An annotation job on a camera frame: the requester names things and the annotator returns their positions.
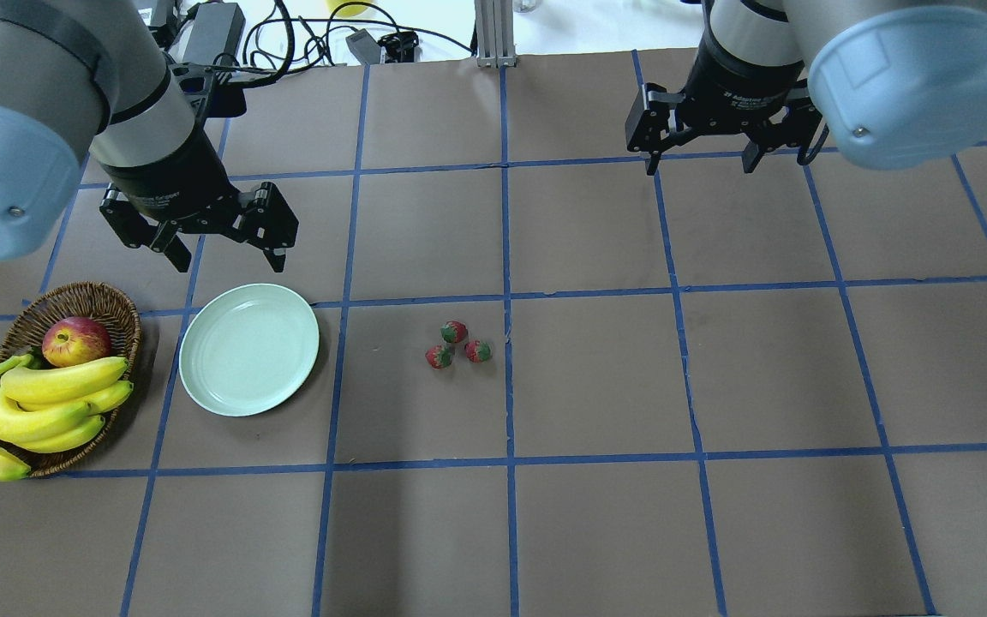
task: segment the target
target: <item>black cable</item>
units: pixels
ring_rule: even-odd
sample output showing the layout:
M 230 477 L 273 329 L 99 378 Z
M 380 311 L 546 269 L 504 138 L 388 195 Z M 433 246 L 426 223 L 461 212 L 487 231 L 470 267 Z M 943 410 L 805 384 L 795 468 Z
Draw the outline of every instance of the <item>black cable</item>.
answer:
M 368 7 L 379 11 L 380 13 L 383 13 L 383 16 L 389 21 L 345 19 L 344 17 L 339 19 L 339 17 L 337 17 L 338 13 L 342 9 L 346 7 L 353 7 L 353 5 L 360 5 L 360 7 Z M 278 11 L 281 12 L 281 16 L 274 19 L 273 16 L 276 15 Z M 295 21 L 298 21 L 299 25 L 302 25 L 302 28 L 304 28 L 309 37 L 309 39 L 306 40 L 306 43 L 304 43 L 304 46 L 302 47 L 302 55 L 299 57 L 295 56 Z M 284 24 L 285 35 L 287 38 L 287 52 L 285 52 L 283 56 L 273 54 L 273 52 L 270 51 L 264 51 L 261 48 L 261 31 L 264 27 L 266 27 L 266 25 L 274 23 Z M 324 34 L 319 36 L 314 32 L 314 29 L 310 26 L 310 23 L 325 23 L 326 31 Z M 388 13 L 381 7 L 377 7 L 375 4 L 364 3 L 359 0 L 351 1 L 351 3 L 341 3 L 333 9 L 333 12 L 331 12 L 330 16 L 326 19 L 312 19 L 312 17 L 304 17 L 302 15 L 293 17 L 289 12 L 287 12 L 287 8 L 285 7 L 283 1 L 274 0 L 273 9 L 269 12 L 269 15 L 266 16 L 266 19 L 255 23 L 254 26 L 250 28 L 250 31 L 247 32 L 246 38 L 244 38 L 242 42 L 242 65 L 244 66 L 230 67 L 214 64 L 212 69 L 223 71 L 223 73 L 228 75 L 239 73 L 239 71 L 242 71 L 242 73 L 250 73 L 255 75 L 266 75 L 266 77 L 254 79 L 254 81 L 230 82 L 231 85 L 236 85 L 239 87 L 262 87 L 269 86 L 271 83 L 279 81 L 279 79 L 285 75 L 304 73 L 304 71 L 310 70 L 310 68 L 319 65 L 319 63 L 326 63 L 326 65 L 329 66 L 336 66 L 336 63 L 333 62 L 332 53 L 330 52 L 329 36 L 337 30 L 350 30 L 352 32 L 357 32 L 357 28 L 353 27 L 351 24 L 381 25 L 382 27 L 394 27 L 395 32 L 408 30 L 438 36 L 438 38 L 445 39 L 447 42 L 453 43 L 459 48 L 462 48 L 462 50 L 466 50 L 467 54 L 471 56 L 477 54 L 477 49 L 475 48 L 476 46 L 474 46 L 474 40 L 471 40 L 471 43 L 473 43 L 471 46 L 467 46 L 461 42 L 458 42 L 458 40 L 452 39 L 451 36 L 447 36 L 446 34 L 426 30 L 426 28 L 422 27 L 405 27 L 404 25 L 399 25 L 391 13 Z M 251 39 L 254 40 L 254 46 L 257 47 L 253 51 L 249 48 Z M 317 55 L 312 58 L 312 54 L 315 52 L 317 52 Z M 269 68 L 264 68 L 258 65 L 259 56 L 266 59 L 266 62 L 269 63 Z M 281 66 L 278 67 L 275 60 L 281 60 Z M 294 65 L 294 63 L 301 63 L 302 66 L 292 68 L 291 65 Z
M 232 86 L 242 87 L 243 90 L 250 89 L 251 87 L 271 86 L 273 83 L 281 81 L 281 78 L 289 73 L 291 60 L 295 59 L 295 28 L 291 27 L 291 15 L 287 12 L 284 0 L 273 0 L 273 3 L 277 5 L 278 11 L 284 17 L 284 34 L 287 38 L 287 54 L 284 56 L 284 62 L 277 69 L 277 73 L 267 75 L 261 79 L 254 79 L 254 81 L 232 81 Z
M 325 20 L 325 19 L 310 19 L 310 17 L 304 17 L 304 20 L 307 21 L 307 22 L 318 22 L 318 23 L 322 23 L 322 22 L 328 21 L 328 20 Z M 346 24 L 359 23 L 359 24 L 371 24 L 371 25 L 389 25 L 389 27 L 395 27 L 396 26 L 396 24 L 392 24 L 392 23 L 385 22 L 385 21 L 379 21 L 379 20 L 357 20 L 357 19 L 352 19 L 352 20 L 333 20 L 333 21 L 343 22 L 343 23 L 346 23 Z M 267 22 L 260 22 L 258 24 L 255 24 L 254 27 L 251 27 L 250 28 L 250 32 L 253 32 L 254 31 L 254 28 L 257 28 L 257 27 L 264 27 L 264 25 L 267 25 L 267 24 L 281 23 L 281 22 L 282 22 L 282 20 L 269 20 Z M 461 48 L 461 50 L 467 51 L 471 56 L 474 56 L 475 55 L 475 52 L 476 51 L 472 51 L 470 49 L 470 47 L 468 47 L 467 45 L 464 45 L 463 43 L 459 43 L 457 39 L 452 39 L 451 36 L 449 36 L 449 35 L 442 34 L 440 32 L 431 31 L 431 30 L 426 30 L 426 28 L 423 28 L 423 27 L 412 27 L 412 25 L 401 25 L 401 24 L 397 24 L 397 27 L 401 28 L 401 30 L 412 30 L 414 32 L 420 32 L 420 33 L 423 33 L 423 34 L 431 34 L 432 36 L 438 36 L 438 38 L 440 38 L 440 39 L 447 40 L 447 42 L 452 43 L 454 45 L 457 45 L 459 48 Z

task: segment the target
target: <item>light green plate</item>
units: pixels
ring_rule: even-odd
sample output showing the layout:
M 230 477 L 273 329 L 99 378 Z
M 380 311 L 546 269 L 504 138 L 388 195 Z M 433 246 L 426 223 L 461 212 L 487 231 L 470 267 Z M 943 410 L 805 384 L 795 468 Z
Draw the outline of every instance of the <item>light green plate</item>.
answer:
M 177 361 L 199 406 L 249 416 L 284 402 L 318 356 L 318 321 L 307 301 L 281 285 L 220 294 L 189 324 Z

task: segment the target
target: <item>red apple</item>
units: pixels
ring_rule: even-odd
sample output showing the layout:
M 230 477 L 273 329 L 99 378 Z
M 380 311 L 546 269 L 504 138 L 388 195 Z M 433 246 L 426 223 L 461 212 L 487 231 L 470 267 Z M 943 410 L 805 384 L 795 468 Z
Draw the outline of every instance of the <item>red apple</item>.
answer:
M 52 366 L 74 367 L 109 356 L 113 343 L 105 326 L 89 317 L 76 316 L 56 321 L 45 333 L 40 351 Z

